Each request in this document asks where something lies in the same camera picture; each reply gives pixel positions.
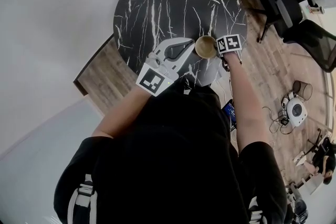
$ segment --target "person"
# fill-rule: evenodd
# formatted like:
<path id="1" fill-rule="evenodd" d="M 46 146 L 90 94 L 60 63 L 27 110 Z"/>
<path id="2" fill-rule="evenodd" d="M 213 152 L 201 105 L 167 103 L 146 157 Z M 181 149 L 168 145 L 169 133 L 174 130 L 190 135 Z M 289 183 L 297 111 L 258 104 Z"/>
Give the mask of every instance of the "person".
<path id="1" fill-rule="evenodd" d="M 322 174 L 324 178 L 323 183 L 328 185 L 331 182 L 332 174 L 336 167 L 336 157 L 330 141 L 328 141 L 326 148 L 326 154 L 324 151 L 318 150 L 313 157 L 312 164 L 305 161 L 304 166 L 312 175 L 316 175 L 317 173 Z"/>
<path id="2" fill-rule="evenodd" d="M 230 122 L 210 87 L 158 97 L 135 86 L 85 139 L 63 172 L 54 209 L 67 223 L 71 195 L 92 177 L 97 223 L 216 221 L 249 223 L 251 199 L 267 223 L 283 223 L 284 182 L 261 105 L 235 53 L 230 68 L 239 155 Z"/>

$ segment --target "trash can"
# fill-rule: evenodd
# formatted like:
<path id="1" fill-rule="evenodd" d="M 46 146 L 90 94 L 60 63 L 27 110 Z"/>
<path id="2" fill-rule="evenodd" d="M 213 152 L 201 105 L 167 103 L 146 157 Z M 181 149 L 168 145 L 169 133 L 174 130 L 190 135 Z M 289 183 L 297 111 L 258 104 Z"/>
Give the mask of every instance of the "trash can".
<path id="1" fill-rule="evenodd" d="M 309 83 L 296 80 L 293 84 L 293 92 L 305 101 L 308 101 L 313 94 L 313 86 Z"/>

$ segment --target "round table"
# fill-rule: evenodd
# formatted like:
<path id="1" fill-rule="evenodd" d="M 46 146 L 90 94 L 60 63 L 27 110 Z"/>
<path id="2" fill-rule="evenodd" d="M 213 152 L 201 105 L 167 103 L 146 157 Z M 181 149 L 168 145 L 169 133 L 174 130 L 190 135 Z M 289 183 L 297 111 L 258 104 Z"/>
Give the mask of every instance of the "round table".
<path id="1" fill-rule="evenodd" d="M 239 0 L 119 0 L 113 29 L 121 57 L 136 74 L 165 39 L 239 34 L 244 45 L 247 35 Z M 221 77 L 220 68 L 218 57 L 203 59 L 194 50 L 178 74 L 187 84 L 205 86 Z"/>

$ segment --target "brown cup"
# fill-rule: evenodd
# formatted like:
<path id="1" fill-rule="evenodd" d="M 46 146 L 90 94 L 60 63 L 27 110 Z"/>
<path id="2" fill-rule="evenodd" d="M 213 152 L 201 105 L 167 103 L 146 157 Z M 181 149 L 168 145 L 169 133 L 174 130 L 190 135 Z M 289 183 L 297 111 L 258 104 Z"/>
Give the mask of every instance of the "brown cup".
<path id="1" fill-rule="evenodd" d="M 216 39 L 211 36 L 202 36 L 195 43 L 196 53 L 204 59 L 215 57 L 217 54 L 216 48 Z"/>

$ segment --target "black hair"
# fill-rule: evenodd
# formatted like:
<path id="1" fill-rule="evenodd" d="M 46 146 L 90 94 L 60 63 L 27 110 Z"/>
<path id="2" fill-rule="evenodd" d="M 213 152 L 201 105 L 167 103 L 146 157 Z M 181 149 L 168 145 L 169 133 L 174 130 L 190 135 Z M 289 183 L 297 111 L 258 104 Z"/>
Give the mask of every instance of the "black hair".
<path id="1" fill-rule="evenodd" d="M 323 180 L 323 183 L 326 184 L 326 185 L 328 185 L 328 184 L 331 182 L 331 179 L 332 179 L 332 175 L 326 177 L 326 178 Z"/>

